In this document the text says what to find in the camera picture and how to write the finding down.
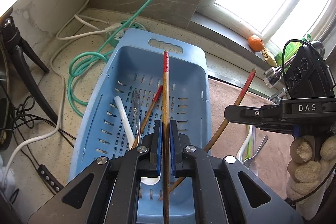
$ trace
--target red-tipped chopstick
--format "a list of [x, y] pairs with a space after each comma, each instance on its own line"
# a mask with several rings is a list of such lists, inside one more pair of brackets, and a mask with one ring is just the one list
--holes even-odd
[[163, 223], [169, 224], [169, 55], [163, 52]]

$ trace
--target gloved hand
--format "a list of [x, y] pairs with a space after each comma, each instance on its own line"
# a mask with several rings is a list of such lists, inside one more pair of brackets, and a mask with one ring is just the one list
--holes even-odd
[[[290, 147], [292, 160], [287, 170], [291, 177], [288, 180], [286, 193], [291, 200], [301, 198], [313, 191], [328, 175], [336, 162], [336, 136], [328, 138], [321, 147], [320, 161], [313, 161], [312, 148], [304, 137], [296, 138]], [[296, 211], [306, 220], [311, 220], [317, 213], [323, 195], [334, 173], [324, 185], [310, 197], [296, 203]]]

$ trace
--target speckled countertop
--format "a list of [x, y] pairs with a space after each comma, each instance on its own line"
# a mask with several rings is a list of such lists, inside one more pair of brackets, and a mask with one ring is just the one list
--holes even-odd
[[[85, 15], [89, 15], [94, 18], [100, 18], [110, 22], [116, 22], [128, 18], [127, 14], [117, 13], [106, 10], [87, 9], [84, 12]], [[137, 19], [140, 23], [147, 27], [148, 31], [162, 34], [168, 37], [172, 37], [184, 42], [191, 43], [193, 45], [201, 47], [206, 52], [206, 61], [209, 71], [224, 77], [230, 78], [234, 81], [244, 83], [249, 71], [252, 68], [256, 68], [250, 61], [245, 60], [241, 56], [231, 52], [230, 50], [220, 46], [204, 37], [195, 35], [189, 31], [176, 28], [162, 22], [150, 20], [139, 17]], [[94, 25], [100, 29], [106, 27], [105, 24], [94, 22]], [[73, 35], [75, 33], [84, 33], [92, 31], [87, 26], [83, 26], [77, 21], [71, 22], [68, 27], [65, 28], [61, 36]], [[54, 61], [54, 67], [60, 73], [62, 73], [66, 79], [68, 78], [68, 67], [70, 61], [78, 54], [88, 51], [96, 51], [96, 49], [104, 42], [105, 37], [99, 35], [93, 35], [90, 37], [84, 37], [74, 41], [65, 50], [63, 50]], [[63, 41], [52, 40], [40, 58], [48, 64], [51, 55], [55, 50], [63, 45]], [[85, 77], [80, 77], [75, 82], [75, 94], [78, 98], [84, 101], [90, 99], [91, 93], [95, 87], [99, 75], [104, 67], [103, 62], [99, 62], [92, 66], [92, 68], [86, 73]], [[271, 95], [276, 89], [268, 89], [262, 81], [263, 70], [256, 68], [257, 73], [251, 84], [251, 87], [264, 94]], [[51, 107], [57, 112], [60, 102], [61, 83], [57, 75], [50, 72], [46, 75], [42, 75], [41, 71], [35, 67], [32, 68], [32, 74], [39, 87], [44, 94], [45, 98], [51, 105]], [[24, 88], [17, 88], [18, 93], [26, 93]], [[23, 101], [24, 96], [16, 98], [14, 103]], [[85, 107], [78, 105], [78, 108], [84, 112]], [[45, 117], [45, 114], [36, 104], [32, 113]], [[63, 112], [63, 129], [68, 133], [76, 136], [77, 130], [81, 123], [81, 117], [73, 112], [70, 108], [68, 99], [66, 98]], [[29, 130], [25, 126], [21, 127], [21, 132], [26, 138], [35, 137], [41, 134], [50, 132], [52, 127], [40, 122], [36, 123], [34, 129]], [[15, 132], [17, 138], [21, 141], [18, 132]], [[4, 162], [7, 162], [11, 152], [15, 148], [15, 143], [12, 140], [8, 150], [2, 152]], [[40, 164], [46, 165], [51, 173], [65, 185], [68, 181], [69, 165], [72, 157], [72, 147], [60, 136], [59, 133], [46, 140], [39, 141], [30, 145], [30, 148], [37, 158]], [[46, 201], [48, 201], [52, 194], [48, 191], [45, 185], [41, 182], [36, 172], [33, 170], [29, 160], [19, 153], [13, 164], [12, 169], [16, 180], [16, 185], [19, 187], [20, 192], [17, 197], [14, 207], [18, 211], [24, 223], [26, 223], [29, 217]]]

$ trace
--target green cable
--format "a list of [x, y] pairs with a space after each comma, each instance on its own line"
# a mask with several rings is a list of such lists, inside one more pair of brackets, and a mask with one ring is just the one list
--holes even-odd
[[[69, 78], [68, 78], [68, 89], [67, 89], [67, 94], [68, 94], [68, 101], [70, 103], [70, 106], [73, 108], [73, 110], [81, 117], [83, 117], [83, 114], [78, 110], [78, 108], [74, 105], [74, 102], [77, 102], [81, 105], [87, 105], [87, 102], [84, 102], [82, 100], [79, 100], [78, 98], [76, 98], [76, 96], [73, 93], [72, 90], [72, 84], [73, 84], [73, 80], [75, 77], [80, 76], [82, 73], [84, 73], [89, 66], [98, 61], [98, 60], [103, 60], [104, 62], [107, 62], [109, 59], [110, 54], [112, 54], [113, 50], [104, 53], [104, 54], [100, 54], [100, 51], [112, 40], [114, 39], [114, 36], [120, 32], [124, 26], [128, 26], [128, 24], [134, 19], [136, 18], [146, 7], [149, 3], [151, 3], [152, 0], [147, 0], [142, 6], [141, 8], [133, 15], [131, 16], [122, 26], [120, 26], [118, 29], [116, 29], [114, 31], [114, 33], [100, 46], [100, 48], [97, 50], [97, 52], [84, 52], [78, 56], [76, 56], [70, 63], [69, 66]], [[82, 57], [84, 56], [93, 56], [90, 58], [86, 58], [84, 60], [81, 60], [74, 68], [74, 64]]]

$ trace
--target black tripod leg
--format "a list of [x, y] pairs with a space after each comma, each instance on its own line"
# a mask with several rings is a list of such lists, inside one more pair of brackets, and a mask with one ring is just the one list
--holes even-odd
[[38, 65], [44, 72], [48, 73], [49, 69], [46, 67], [46, 65], [39, 59], [39, 57], [36, 55], [36, 53], [33, 51], [33, 49], [29, 46], [26, 40], [23, 38], [21, 39], [21, 45], [23, 52], [27, 54], [27, 56], [36, 64]]
[[22, 81], [25, 83], [31, 95], [35, 98], [36, 102], [39, 104], [45, 114], [48, 115], [50, 120], [52, 120], [56, 124], [57, 115], [53, 111], [47, 100], [44, 98], [32, 74], [30, 73], [29, 67], [23, 56], [22, 48], [19, 46], [14, 46], [9, 52], [9, 56], [17, 73], [20, 75]]

